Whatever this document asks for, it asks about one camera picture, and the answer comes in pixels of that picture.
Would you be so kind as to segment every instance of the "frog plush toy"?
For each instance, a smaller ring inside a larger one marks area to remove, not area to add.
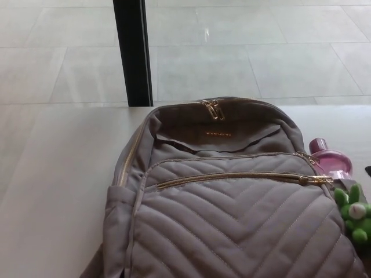
[[[334,197],[339,206],[346,227],[352,232],[353,241],[357,244],[371,243],[371,205],[359,202],[361,189],[355,184],[350,194],[337,188]]]

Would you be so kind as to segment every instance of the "gray quilted backpack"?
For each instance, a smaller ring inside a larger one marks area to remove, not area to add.
[[[271,104],[154,109],[119,157],[81,277],[368,277],[332,196],[344,184],[315,163]]]

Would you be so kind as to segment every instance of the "table surface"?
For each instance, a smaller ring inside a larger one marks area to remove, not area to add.
[[[0,206],[0,277],[74,278],[102,241],[106,190],[122,148],[152,108],[60,108],[40,114]],[[327,139],[371,199],[370,106],[282,107],[306,146]]]

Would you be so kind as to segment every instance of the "zipper pull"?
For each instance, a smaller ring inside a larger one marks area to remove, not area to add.
[[[313,185],[328,184],[330,185],[330,190],[334,188],[332,184],[333,181],[334,181],[333,177],[329,175],[302,175],[299,178],[299,182],[301,184],[313,184]]]
[[[207,107],[209,110],[211,117],[214,120],[224,120],[224,114],[222,110],[220,109],[220,106],[217,102],[217,100],[201,100],[201,104]]]
[[[212,104],[213,104],[213,107],[214,107],[215,112],[219,116],[219,119],[220,120],[224,120],[225,119],[224,118],[224,114],[223,114],[223,112],[222,112],[222,110],[221,110],[221,108],[220,108],[220,106],[218,104],[218,101],[217,100],[212,100]]]
[[[306,158],[309,160],[309,162],[312,164],[312,165],[319,165],[319,159],[318,158],[315,158],[314,156],[311,156],[305,152],[296,152],[295,155],[299,155],[301,156],[302,158]]]
[[[207,109],[209,110],[209,112],[211,114],[211,117],[214,120],[218,120],[218,118],[219,118],[218,113],[215,111],[214,106],[213,106],[213,104],[210,101],[208,101],[208,100],[201,100],[201,104],[203,104],[204,106],[207,107]]]

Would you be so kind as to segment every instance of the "gray floor tile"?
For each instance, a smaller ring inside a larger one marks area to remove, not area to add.
[[[197,15],[207,44],[285,43],[267,7],[198,8]]]
[[[127,101],[123,101],[120,103],[104,103],[103,107],[111,107],[111,108],[129,107],[129,104]]]
[[[228,7],[263,5],[302,5],[302,2],[301,0],[158,0],[158,6],[164,7]]]
[[[113,8],[44,8],[27,46],[112,46]]]
[[[47,103],[65,48],[0,48],[0,103]]]
[[[24,46],[40,12],[37,8],[0,9],[0,47]]]
[[[341,5],[370,5],[371,0],[301,0],[304,5],[312,6],[341,6]]]
[[[148,8],[150,46],[200,45],[203,32],[194,8]]]
[[[0,202],[44,105],[0,105]]]
[[[277,106],[283,105],[316,105],[313,97],[262,98],[261,100]]]
[[[371,105],[371,96],[316,97],[319,105]]]
[[[6,7],[6,5],[8,4],[9,0],[0,0],[0,8],[4,8]]]
[[[50,103],[48,108],[101,108],[104,105],[105,103]]]
[[[118,47],[74,47],[67,50],[52,103],[125,100],[125,81]]]
[[[363,94],[371,94],[371,43],[334,43],[334,50]]]
[[[343,9],[371,40],[371,6],[348,6]]]
[[[81,7],[83,0],[10,0],[8,7]]]
[[[368,41],[339,6],[271,7],[271,10],[289,43]]]
[[[158,48],[158,100],[260,97],[243,46]]]
[[[263,98],[362,94],[330,45],[248,46]]]
[[[120,46],[120,44],[118,42],[117,30],[115,30],[115,42],[114,42],[114,46]]]
[[[84,7],[113,7],[113,0],[83,0]]]

